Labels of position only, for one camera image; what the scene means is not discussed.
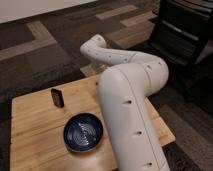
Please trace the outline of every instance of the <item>dark blue ceramic bowl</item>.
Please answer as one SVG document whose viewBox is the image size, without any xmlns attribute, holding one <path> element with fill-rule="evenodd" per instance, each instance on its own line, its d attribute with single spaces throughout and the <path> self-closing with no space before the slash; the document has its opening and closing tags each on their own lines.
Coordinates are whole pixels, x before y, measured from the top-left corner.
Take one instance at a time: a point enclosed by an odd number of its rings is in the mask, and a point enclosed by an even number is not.
<svg viewBox="0 0 213 171">
<path fill-rule="evenodd" d="M 64 142 L 70 151 L 85 152 L 98 145 L 103 136 L 103 125 L 94 115 L 80 113 L 64 127 Z"/>
</svg>

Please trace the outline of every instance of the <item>floor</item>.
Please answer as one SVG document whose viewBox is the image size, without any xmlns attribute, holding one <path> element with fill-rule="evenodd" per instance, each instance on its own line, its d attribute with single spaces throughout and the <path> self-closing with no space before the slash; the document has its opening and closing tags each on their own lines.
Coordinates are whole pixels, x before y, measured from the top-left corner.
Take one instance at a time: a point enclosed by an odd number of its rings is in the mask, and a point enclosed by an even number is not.
<svg viewBox="0 0 213 171">
<path fill-rule="evenodd" d="M 80 45 L 94 34 L 112 48 L 146 42 L 157 0 L 101 0 L 0 25 L 0 171 L 9 170 L 11 99 L 88 76 Z M 171 170 L 213 170 L 213 120 L 169 83 L 150 98 L 176 136 L 164 147 Z"/>
</svg>

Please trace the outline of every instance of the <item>wooden table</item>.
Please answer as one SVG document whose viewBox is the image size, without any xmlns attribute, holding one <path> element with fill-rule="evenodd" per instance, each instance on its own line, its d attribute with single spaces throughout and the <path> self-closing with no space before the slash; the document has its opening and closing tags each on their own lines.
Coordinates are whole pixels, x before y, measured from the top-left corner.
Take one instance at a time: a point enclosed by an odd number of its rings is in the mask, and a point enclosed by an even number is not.
<svg viewBox="0 0 213 171">
<path fill-rule="evenodd" d="M 50 89 L 15 98 L 12 107 L 11 170 L 108 171 L 116 162 L 104 125 L 98 148 L 72 154 L 63 141 L 65 123 L 75 114 L 90 112 L 103 122 L 96 83 L 98 76 L 57 86 L 63 91 L 65 107 L 53 105 Z M 162 118 L 147 100 L 147 107 L 161 145 L 175 140 Z"/>
</svg>

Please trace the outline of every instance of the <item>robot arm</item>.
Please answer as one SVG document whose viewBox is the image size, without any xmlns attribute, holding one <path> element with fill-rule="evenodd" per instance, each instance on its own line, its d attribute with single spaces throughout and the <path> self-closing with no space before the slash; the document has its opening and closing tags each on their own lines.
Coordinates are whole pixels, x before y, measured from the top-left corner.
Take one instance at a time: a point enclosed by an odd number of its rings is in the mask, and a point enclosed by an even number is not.
<svg viewBox="0 0 213 171">
<path fill-rule="evenodd" d="M 107 49 L 106 47 L 107 44 L 104 38 L 100 35 L 95 35 L 81 46 L 80 51 L 86 58 L 109 66 L 137 61 L 146 63 L 159 58 L 143 52 Z"/>
<path fill-rule="evenodd" d="M 145 106 L 145 98 L 168 79 L 166 63 L 141 52 L 106 49 L 99 35 L 83 44 L 81 52 L 115 65 L 101 75 L 98 94 L 119 170 L 169 171 Z"/>
</svg>

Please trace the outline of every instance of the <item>carpet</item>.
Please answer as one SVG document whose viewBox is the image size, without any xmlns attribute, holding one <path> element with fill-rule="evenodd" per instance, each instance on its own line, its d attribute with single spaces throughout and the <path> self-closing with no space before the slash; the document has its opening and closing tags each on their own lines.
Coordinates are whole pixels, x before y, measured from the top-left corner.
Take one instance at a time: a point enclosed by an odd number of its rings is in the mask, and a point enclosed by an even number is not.
<svg viewBox="0 0 213 171">
<path fill-rule="evenodd" d="M 213 117 L 213 79 L 200 79 L 189 89 L 193 102 Z"/>
</svg>

